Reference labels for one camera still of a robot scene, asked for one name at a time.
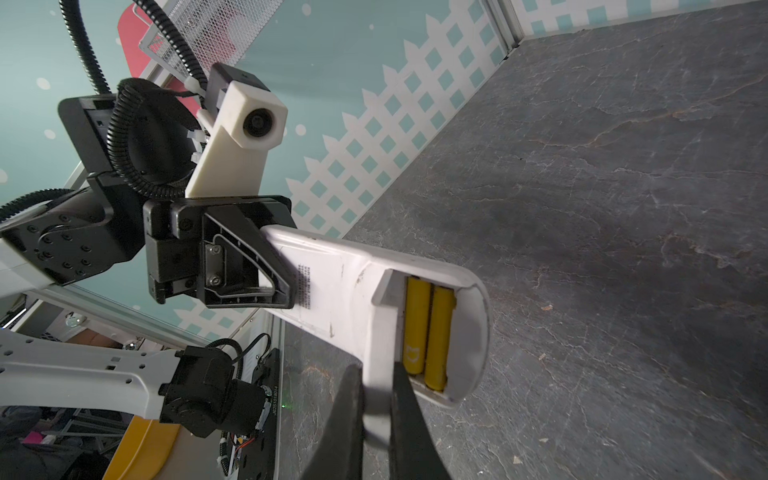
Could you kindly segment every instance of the gray marble floor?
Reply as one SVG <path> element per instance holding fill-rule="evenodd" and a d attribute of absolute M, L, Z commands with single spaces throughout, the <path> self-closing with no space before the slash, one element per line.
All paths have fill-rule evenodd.
<path fill-rule="evenodd" d="M 482 384 L 422 404 L 454 478 L 768 478 L 766 96 L 768 2 L 524 42 L 357 223 L 491 294 Z M 296 478 L 353 360 L 286 358 Z"/>

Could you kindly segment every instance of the teal wall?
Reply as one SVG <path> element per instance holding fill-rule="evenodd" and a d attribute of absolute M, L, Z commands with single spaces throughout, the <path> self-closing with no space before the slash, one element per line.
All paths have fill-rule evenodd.
<path fill-rule="evenodd" d="M 113 89 L 129 76 L 116 41 L 129 4 L 81 0 Z M 92 90 L 55 0 L 3 2 L 0 18 L 0 39 L 16 45 L 0 56 L 0 88 L 12 92 L 2 97 L 0 117 L 5 202 L 64 184 L 78 158 L 56 106 Z M 476 0 L 286 0 L 238 64 L 289 110 L 262 192 L 291 197 L 300 228 L 342 236 L 503 58 Z M 229 335 L 248 314 L 214 312 L 185 296 L 157 305 L 147 294 L 144 252 L 78 285 L 208 339 Z"/>

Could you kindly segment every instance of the metal frame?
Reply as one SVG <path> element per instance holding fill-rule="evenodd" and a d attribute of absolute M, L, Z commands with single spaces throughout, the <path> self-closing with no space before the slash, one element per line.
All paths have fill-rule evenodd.
<path fill-rule="evenodd" d="M 205 346 L 206 341 L 120 303 L 105 299 L 79 286 L 50 286 L 28 293 L 28 296 L 44 300 L 86 317 L 136 333 L 161 345 L 184 348 L 187 345 Z"/>
<path fill-rule="evenodd" d="M 11 326 L 11 331 L 39 338 L 63 311 L 60 306 L 37 300 Z"/>
<path fill-rule="evenodd" d="M 98 452 L 103 454 L 120 445 L 128 425 L 123 422 L 115 422 L 103 419 L 89 413 L 83 413 L 88 409 L 76 409 L 72 418 L 67 421 L 61 430 L 48 430 L 42 435 L 54 435 L 61 437 L 91 437 L 96 441 Z M 95 430 L 95 432 L 72 432 L 73 427 Z"/>
<path fill-rule="evenodd" d="M 77 190 L 85 183 L 85 178 L 88 176 L 88 172 L 85 171 L 83 162 L 79 162 L 78 166 L 74 168 L 74 171 L 69 175 L 67 183 L 64 184 L 64 188 L 71 188 Z"/>
<path fill-rule="evenodd" d="M 179 0 L 167 0 L 165 2 L 165 5 L 163 5 L 163 10 L 166 12 L 166 14 L 169 17 L 173 14 L 174 8 L 176 7 L 176 4 L 178 2 L 179 2 Z M 202 18 L 200 20 L 199 24 L 198 24 L 198 28 L 200 27 L 199 25 L 205 25 L 205 22 L 206 22 L 207 19 L 208 18 Z M 164 82 L 166 82 L 172 76 L 175 76 L 174 73 L 183 74 L 184 72 L 176 71 L 176 69 L 174 69 L 170 65 L 170 63 L 168 63 L 167 61 L 163 60 L 162 58 L 159 58 L 157 56 L 157 53 L 154 53 L 154 58 L 153 58 L 152 55 L 150 55 L 150 53 L 148 52 L 150 50 L 150 45 L 154 42 L 154 39 L 158 35 L 160 37 L 162 37 L 165 42 L 167 42 L 167 40 L 165 40 L 165 38 L 163 37 L 163 34 L 160 33 L 160 30 L 154 24 L 150 24 L 149 28 L 144 33 L 144 36 L 141 37 L 141 40 L 139 41 L 139 49 L 146 56 L 148 56 L 149 59 L 150 59 L 150 63 L 147 66 L 147 68 L 151 67 L 151 70 L 149 70 L 149 72 L 147 72 L 147 69 L 145 68 L 144 72 L 142 72 L 142 76 L 144 75 L 144 73 L 148 73 L 150 76 L 155 76 L 155 75 L 159 76 L 159 75 L 164 75 L 165 74 L 165 75 L 167 75 L 167 78 L 164 79 Z M 173 51 L 173 48 L 170 48 L 169 51 L 171 52 L 170 58 L 178 59 L 178 55 L 176 55 L 176 52 Z M 147 76 L 147 77 L 144 77 L 144 78 L 147 78 L 148 80 L 155 81 L 150 76 Z"/>
<path fill-rule="evenodd" d="M 496 35 L 502 40 L 507 53 L 517 47 L 525 34 L 511 0 L 482 0 Z"/>
<path fill-rule="evenodd" d="M 138 352 L 34 339 L 0 329 L 0 404 L 111 409 L 159 419 L 176 350 Z"/>

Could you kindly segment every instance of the camera lens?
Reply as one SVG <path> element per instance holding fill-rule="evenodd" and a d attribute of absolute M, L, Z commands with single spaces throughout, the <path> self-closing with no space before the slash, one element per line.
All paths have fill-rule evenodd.
<path fill-rule="evenodd" d="M 263 137 L 272 130 L 272 123 L 272 113 L 266 108 L 259 108 L 245 117 L 243 129 L 251 137 Z"/>

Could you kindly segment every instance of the black cable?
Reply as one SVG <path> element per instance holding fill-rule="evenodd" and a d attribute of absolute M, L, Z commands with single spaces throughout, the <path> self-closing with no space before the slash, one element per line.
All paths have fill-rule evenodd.
<path fill-rule="evenodd" d="M 80 57 L 88 80 L 91 81 L 96 93 L 111 93 L 107 79 L 101 71 L 98 60 L 96 60 L 94 49 L 91 47 L 91 41 L 88 40 L 88 34 L 85 33 L 83 17 L 80 14 L 80 0 L 59 0 L 58 6 L 61 9 L 64 24 L 67 25 L 67 31 L 70 38 L 72 38 L 74 49 L 78 53 L 78 57 Z"/>
<path fill-rule="evenodd" d="M 264 349 L 264 353 L 262 353 L 261 356 L 259 357 L 259 361 L 261 361 L 261 359 L 266 355 L 266 353 L 270 351 L 270 348 L 272 348 L 272 336 L 270 336 L 270 334 L 266 332 L 260 333 L 259 336 L 253 339 L 253 342 L 251 342 L 247 347 L 245 347 L 245 350 L 243 350 L 243 352 L 240 355 L 238 355 L 237 358 L 233 360 L 232 363 L 242 362 L 245 355 L 247 355 L 248 352 L 250 352 L 250 350 L 254 346 L 256 346 L 259 340 L 261 340 L 263 337 L 266 337 L 266 348 Z"/>
<path fill-rule="evenodd" d="M 206 345 L 207 348 L 217 348 L 219 346 L 231 346 L 235 349 L 237 358 L 233 363 L 237 363 L 237 373 L 235 376 L 238 380 L 243 376 L 243 347 L 232 339 L 218 339 Z M 221 438 L 219 439 L 219 463 L 221 464 L 221 471 L 224 476 L 227 477 L 230 474 L 230 456 L 227 454 L 227 442 L 229 441 L 230 433 L 221 432 Z"/>
<path fill-rule="evenodd" d="M 48 202 L 50 200 L 56 200 L 60 196 L 71 192 L 72 190 L 69 190 L 68 188 L 48 188 L 47 190 L 38 190 L 30 194 L 21 195 L 19 198 L 11 200 L 0 207 L 0 222 L 5 222 L 7 219 L 27 210 L 29 207 L 34 207 L 37 204 Z"/>
<path fill-rule="evenodd" d="M 139 6 L 144 13 L 152 20 L 154 25 L 160 30 L 160 33 L 165 37 L 171 47 L 176 51 L 176 55 L 181 59 L 181 63 L 187 69 L 189 74 L 200 83 L 203 90 L 208 88 L 208 79 L 205 76 L 205 70 L 200 66 L 200 62 L 197 61 L 192 48 L 179 31 L 176 29 L 176 25 L 165 15 L 160 6 L 154 0 L 134 0 L 134 3 Z"/>
<path fill-rule="evenodd" d="M 128 135 L 144 104 L 141 89 L 159 88 L 149 80 L 126 78 L 118 85 L 118 96 L 109 118 L 107 130 L 107 155 L 114 171 L 125 183 L 140 195 L 149 198 L 179 198 L 184 189 L 171 185 L 155 185 L 146 181 L 136 169 L 128 153 Z"/>
<path fill-rule="evenodd" d="M 232 339 L 218 339 L 214 340 L 213 342 L 206 345 L 206 348 L 217 348 L 220 346 L 228 345 L 235 349 L 235 353 L 237 354 L 237 357 L 235 360 L 232 361 L 233 364 L 237 364 L 237 373 L 235 374 L 235 377 L 240 380 L 240 378 L 243 376 L 243 347 L 240 346 L 238 342 L 235 342 Z"/>

